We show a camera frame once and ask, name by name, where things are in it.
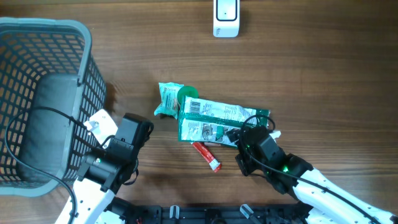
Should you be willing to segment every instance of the green circular object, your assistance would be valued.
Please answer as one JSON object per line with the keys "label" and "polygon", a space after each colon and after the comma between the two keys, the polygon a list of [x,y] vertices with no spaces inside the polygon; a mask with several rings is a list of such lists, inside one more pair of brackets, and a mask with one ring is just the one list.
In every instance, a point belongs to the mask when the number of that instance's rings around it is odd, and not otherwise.
{"label": "green circular object", "polygon": [[177,93],[178,103],[182,104],[182,99],[184,96],[190,96],[192,98],[198,98],[199,93],[198,90],[192,86],[183,86]]}

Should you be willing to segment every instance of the wooden table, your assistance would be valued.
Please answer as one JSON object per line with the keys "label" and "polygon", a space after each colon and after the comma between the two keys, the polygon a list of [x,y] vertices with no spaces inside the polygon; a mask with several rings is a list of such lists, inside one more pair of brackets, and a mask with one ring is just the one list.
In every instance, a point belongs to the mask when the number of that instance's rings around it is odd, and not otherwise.
{"label": "wooden table", "polygon": [[[140,176],[118,197],[136,205],[294,203],[260,177],[243,177],[230,148],[211,148],[214,174],[177,141],[177,121],[153,115],[158,82],[194,86],[202,98],[272,111],[286,152],[379,208],[398,213],[398,4],[383,1],[243,1],[234,39],[212,35],[212,1],[3,6],[0,15],[75,19],[93,36],[116,122],[155,124]],[[1,197],[2,223],[53,223],[59,188],[39,198]]]}

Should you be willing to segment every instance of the gray basket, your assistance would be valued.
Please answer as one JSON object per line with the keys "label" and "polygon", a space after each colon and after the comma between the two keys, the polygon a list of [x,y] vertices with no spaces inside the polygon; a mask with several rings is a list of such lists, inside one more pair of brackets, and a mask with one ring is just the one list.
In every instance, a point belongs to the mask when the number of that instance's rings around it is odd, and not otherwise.
{"label": "gray basket", "polygon": [[[18,111],[48,106],[84,122],[101,109],[106,86],[91,55],[89,30],[77,21],[0,18],[0,195],[35,197],[57,182],[26,169],[4,146]],[[23,114],[9,131],[22,161],[72,184],[93,136],[51,111]]]}

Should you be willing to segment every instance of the basket bottom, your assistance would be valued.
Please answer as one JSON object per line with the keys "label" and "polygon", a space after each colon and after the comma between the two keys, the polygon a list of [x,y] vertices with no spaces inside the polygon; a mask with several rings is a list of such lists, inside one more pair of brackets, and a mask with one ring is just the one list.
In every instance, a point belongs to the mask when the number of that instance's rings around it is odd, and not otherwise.
{"label": "basket bottom", "polygon": [[[32,106],[48,106],[71,114],[77,78],[77,75],[69,74],[44,76],[36,87]],[[52,175],[64,173],[70,150],[65,147],[65,140],[72,135],[68,131],[71,125],[68,119],[52,111],[32,111],[28,117],[19,159]],[[17,165],[17,173],[21,180],[27,182],[47,183],[50,180],[24,166]]]}

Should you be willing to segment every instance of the green and white package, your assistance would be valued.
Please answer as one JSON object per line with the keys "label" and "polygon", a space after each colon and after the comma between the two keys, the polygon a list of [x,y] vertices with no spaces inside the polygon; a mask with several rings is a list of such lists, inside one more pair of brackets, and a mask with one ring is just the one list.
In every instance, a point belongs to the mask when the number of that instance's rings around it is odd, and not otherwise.
{"label": "green and white package", "polygon": [[[243,122],[255,114],[269,116],[269,110],[243,108],[210,100],[186,96],[178,117],[178,140],[220,143],[236,147],[226,133],[241,128]],[[268,120],[259,118],[260,125],[268,125]],[[253,118],[248,125],[257,125]]]}
{"label": "green and white package", "polygon": [[177,119],[178,116],[178,91],[184,85],[176,83],[159,83],[160,97],[162,102],[155,110],[155,116],[159,113],[173,116]]}

